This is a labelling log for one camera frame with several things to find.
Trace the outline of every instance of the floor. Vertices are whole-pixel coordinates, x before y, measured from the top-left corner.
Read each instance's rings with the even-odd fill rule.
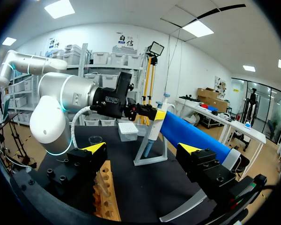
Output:
[[[205,133],[209,134],[215,139],[218,139],[221,135],[222,127],[214,127],[207,129],[201,125],[198,126],[198,128]],[[32,161],[37,162],[37,169],[42,162],[43,158],[46,155],[46,151],[44,148],[39,144],[36,139],[31,135],[30,129],[27,126],[18,126],[16,125],[16,129],[21,137],[22,142],[24,143],[24,148],[27,151],[27,154],[32,158]],[[11,136],[11,131],[9,126],[5,126],[4,128],[4,137],[5,137],[5,146],[10,149],[10,156],[17,159],[17,148],[15,146],[14,140]],[[257,148],[258,143],[254,140],[251,140],[249,147],[247,148],[246,152],[242,151],[241,142],[239,142],[237,139],[235,139],[231,145],[234,147],[236,145],[240,146],[239,150],[241,153],[247,157],[248,159],[251,159],[251,157],[254,154],[254,151]],[[176,149],[168,143],[169,149],[175,154]],[[258,158],[256,159],[256,162],[251,167],[249,172],[247,173],[248,176],[255,177],[258,174],[263,174],[267,177],[267,184],[276,184],[278,181],[279,174],[277,172],[277,162],[278,162],[278,156],[276,154],[278,146],[275,145],[270,140],[267,140],[266,144],[263,146],[262,151]],[[262,192],[262,195],[259,195],[258,198],[247,207],[249,210],[249,215],[244,219],[246,221],[254,212],[259,208],[259,206],[265,201],[265,199],[269,196],[270,191],[265,190]]]

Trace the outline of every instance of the black table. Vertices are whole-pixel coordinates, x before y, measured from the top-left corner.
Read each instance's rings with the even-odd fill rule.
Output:
[[[78,147],[89,146],[89,137],[99,135],[107,143],[108,160],[111,161],[114,188],[121,220],[125,222],[159,222],[162,217],[189,200],[199,189],[191,183],[175,156],[168,150],[168,160],[160,163],[134,166],[142,137],[134,142],[121,142],[118,127],[75,127]],[[149,156],[161,155],[163,143],[158,139]],[[59,165],[54,157],[46,154],[38,172],[46,174],[48,168]],[[206,199],[196,208],[172,220],[174,224],[197,224],[212,212],[215,202]]]

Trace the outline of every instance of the white cable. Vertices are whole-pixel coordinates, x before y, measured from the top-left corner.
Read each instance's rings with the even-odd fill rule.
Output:
[[[75,148],[77,148],[77,143],[76,143],[76,139],[75,139],[75,123],[76,120],[80,117],[81,114],[90,111],[90,107],[86,106],[84,108],[82,108],[81,110],[78,111],[78,113],[75,114],[73,120],[72,120],[72,124],[71,124],[71,137],[72,137],[72,141],[73,141],[73,145]]]

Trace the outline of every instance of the cable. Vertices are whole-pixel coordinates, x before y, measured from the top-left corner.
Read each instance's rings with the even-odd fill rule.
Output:
[[[170,68],[170,65],[172,63],[172,60],[174,58],[174,54],[175,54],[175,51],[176,51],[176,47],[177,47],[177,43],[178,43],[178,40],[179,40],[179,35],[180,35],[180,29],[179,29],[179,32],[178,32],[178,37],[177,37],[177,41],[176,41],[176,45],[175,45],[175,49],[174,49],[174,52],[173,52],[173,55],[172,55],[172,58],[170,60],[170,35],[169,35],[169,65],[168,65],[168,71],[167,71],[167,79],[165,81],[165,87],[164,87],[164,92],[166,92],[166,88],[167,88],[167,83],[168,83],[168,77],[169,77],[169,68]]]

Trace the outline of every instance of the blue object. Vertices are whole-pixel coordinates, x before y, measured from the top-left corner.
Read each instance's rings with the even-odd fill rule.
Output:
[[[217,108],[215,108],[215,107],[213,107],[213,106],[211,106],[211,105],[209,105],[209,106],[207,107],[207,109],[209,109],[209,110],[211,110],[211,111],[214,111],[214,110],[218,111]]]
[[[162,103],[162,102],[156,102],[156,103],[158,104],[158,105],[157,105],[157,108],[158,108],[158,109],[161,109],[163,103]]]
[[[151,147],[152,147],[153,143],[154,143],[154,141],[148,140],[148,144],[147,144],[147,146],[146,146],[146,148],[145,148],[144,157],[148,157],[148,154],[149,154],[149,152],[150,152],[150,150],[151,150]]]
[[[175,148],[178,143],[199,149],[209,148],[217,154],[216,159],[220,163],[223,163],[230,152],[228,147],[169,111],[167,111],[160,132]]]

